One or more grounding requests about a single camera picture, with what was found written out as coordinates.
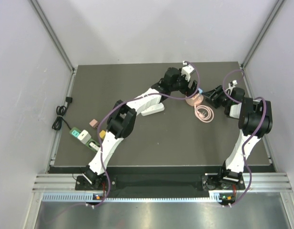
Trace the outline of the pink round socket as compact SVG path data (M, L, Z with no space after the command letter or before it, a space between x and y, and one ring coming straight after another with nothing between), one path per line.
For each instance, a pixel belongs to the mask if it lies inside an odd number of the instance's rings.
M203 95L202 94L195 94L193 97L187 98L185 101L188 105L190 105L192 107L199 106L203 102Z

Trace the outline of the white triangular power strip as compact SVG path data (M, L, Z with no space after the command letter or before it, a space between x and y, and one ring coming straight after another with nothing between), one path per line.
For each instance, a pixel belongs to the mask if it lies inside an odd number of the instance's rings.
M141 112L142 116L148 116L164 111L163 103L155 104Z

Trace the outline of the yellow plug adapter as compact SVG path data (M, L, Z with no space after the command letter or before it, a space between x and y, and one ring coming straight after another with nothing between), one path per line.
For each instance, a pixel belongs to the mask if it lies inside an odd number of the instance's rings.
M101 139L104 139L105 136L106 136L106 131L101 130L100 133L99 133L99 137L100 137Z

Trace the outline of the pink plug adapter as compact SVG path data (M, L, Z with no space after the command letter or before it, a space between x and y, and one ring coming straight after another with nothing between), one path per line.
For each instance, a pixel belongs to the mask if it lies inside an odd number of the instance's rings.
M98 122L96 119L92 119L92 120L89 122L89 125L90 125L92 128L96 129L96 128L98 127L98 125L99 125L99 122Z

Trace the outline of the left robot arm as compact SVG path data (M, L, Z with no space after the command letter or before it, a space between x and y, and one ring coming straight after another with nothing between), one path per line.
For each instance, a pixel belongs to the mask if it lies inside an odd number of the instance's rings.
M99 138L99 150L82 173L90 188L98 189L102 185L102 174L118 145L132 133L137 115L167 98L185 100L198 93L199 80L189 86L193 73L198 73L197 69L185 61L180 69L168 68L163 78L136 98L116 102L103 119L107 128L104 139Z

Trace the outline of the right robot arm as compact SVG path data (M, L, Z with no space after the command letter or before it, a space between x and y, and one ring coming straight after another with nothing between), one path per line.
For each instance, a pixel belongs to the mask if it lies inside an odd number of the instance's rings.
M239 137L230 156L224 161L217 175L202 176L206 190L231 189L235 186L245 189L243 172L247 158L254 146L268 134L273 127L271 102L246 97L245 91L233 87L226 91L220 85L204 92L208 104L214 108L224 107L227 117L238 120Z

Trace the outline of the white cylindrical plug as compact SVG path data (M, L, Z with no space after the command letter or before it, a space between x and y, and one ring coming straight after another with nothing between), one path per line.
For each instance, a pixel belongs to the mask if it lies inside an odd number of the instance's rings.
M99 147L97 146L97 144L93 141L89 142L89 147L94 150L95 152L97 152L99 150Z

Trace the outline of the white plug adapter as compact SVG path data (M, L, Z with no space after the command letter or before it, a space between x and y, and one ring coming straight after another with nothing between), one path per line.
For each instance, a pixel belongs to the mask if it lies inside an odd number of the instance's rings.
M87 130L82 130L82 132L78 135L77 139L81 143L86 144L91 139L91 135Z

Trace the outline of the green power strip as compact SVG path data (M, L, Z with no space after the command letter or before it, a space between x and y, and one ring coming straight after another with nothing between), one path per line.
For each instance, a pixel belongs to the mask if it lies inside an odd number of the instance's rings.
M80 130L74 127L69 131L69 134L95 153L100 149L100 144L92 138L87 130Z

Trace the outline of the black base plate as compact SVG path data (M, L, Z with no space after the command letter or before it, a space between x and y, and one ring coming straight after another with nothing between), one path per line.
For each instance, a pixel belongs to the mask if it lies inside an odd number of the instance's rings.
M195 198L244 189L242 175L220 166L109 167L93 184L78 176L75 185L77 191L109 191L111 198Z

